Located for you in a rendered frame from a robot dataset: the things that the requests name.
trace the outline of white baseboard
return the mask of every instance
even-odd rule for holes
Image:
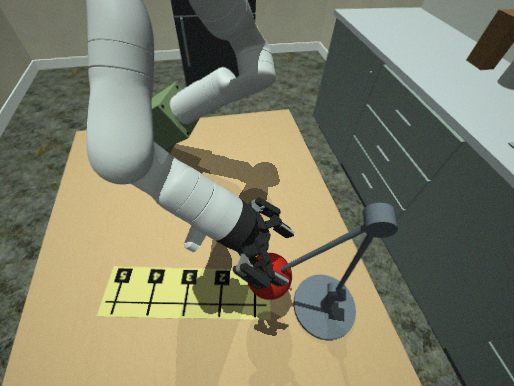
[[[270,44],[273,54],[282,54],[286,52],[305,52],[317,51],[324,60],[327,60],[328,50],[321,42],[304,42],[304,43],[277,43]],[[154,60],[178,60],[180,59],[180,50],[155,51]],[[37,59],[30,62],[29,66],[21,76],[20,80],[14,87],[11,95],[7,98],[0,109],[0,136],[11,121],[14,112],[18,108],[25,93],[29,89],[32,81],[36,77],[39,70],[50,70],[55,68],[68,67],[87,67],[87,56],[71,56],[69,58],[54,59]]]

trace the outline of red ball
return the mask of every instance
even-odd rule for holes
[[[284,275],[289,279],[289,284],[283,285],[283,286],[276,286],[275,284],[271,284],[268,288],[260,288],[257,289],[255,287],[252,287],[250,284],[248,286],[252,290],[252,292],[257,295],[258,297],[262,299],[278,299],[282,295],[284,295],[288,290],[289,287],[291,287],[291,282],[293,281],[293,273],[291,272],[291,268],[287,269],[285,272],[282,272],[280,268],[282,268],[284,265],[287,264],[286,259],[284,259],[282,256],[277,255],[276,253],[268,253],[270,259],[271,259],[271,266],[273,267],[273,271],[280,273],[281,275]]]

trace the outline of lamp base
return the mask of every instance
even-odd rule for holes
[[[294,312],[301,326],[312,336],[323,340],[335,340],[345,336],[355,322],[355,302],[346,290],[346,300],[340,302],[344,309],[344,321],[330,319],[321,308],[321,301],[328,293],[328,285],[335,288],[339,280],[326,275],[315,275],[301,282],[294,295]]]

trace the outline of floor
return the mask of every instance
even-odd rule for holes
[[[325,61],[317,52],[274,60],[271,87],[210,116],[289,109],[347,228],[355,229],[362,203],[313,118]],[[185,87],[181,62],[156,62],[154,94],[173,82]],[[0,137],[0,382],[74,133],[86,129],[88,98],[87,68],[40,71]],[[461,385],[381,240],[363,261],[422,384]]]

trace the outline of cabinet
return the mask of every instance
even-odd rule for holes
[[[248,0],[254,19],[256,1]],[[207,30],[188,0],[171,0],[171,6],[186,85],[220,67],[226,67],[239,76],[236,55],[230,43],[216,38]]]
[[[336,21],[314,118],[339,162],[382,64],[347,27]]]
[[[394,207],[384,244],[463,381],[512,383],[514,189],[350,35],[336,21],[316,120],[363,203]]]

